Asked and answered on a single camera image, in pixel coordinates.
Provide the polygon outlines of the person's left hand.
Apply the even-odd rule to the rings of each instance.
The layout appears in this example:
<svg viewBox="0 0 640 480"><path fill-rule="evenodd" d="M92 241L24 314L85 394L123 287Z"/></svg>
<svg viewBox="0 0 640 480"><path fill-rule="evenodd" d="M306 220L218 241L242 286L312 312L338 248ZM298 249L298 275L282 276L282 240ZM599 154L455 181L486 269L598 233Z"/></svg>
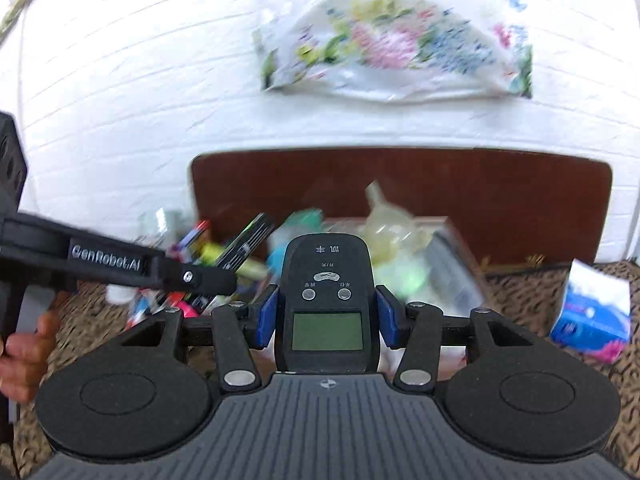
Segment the person's left hand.
<svg viewBox="0 0 640 480"><path fill-rule="evenodd" d="M35 333L9 336L1 356L1 393L19 404L34 400L56 347L61 321L55 311L38 318Z"/></svg>

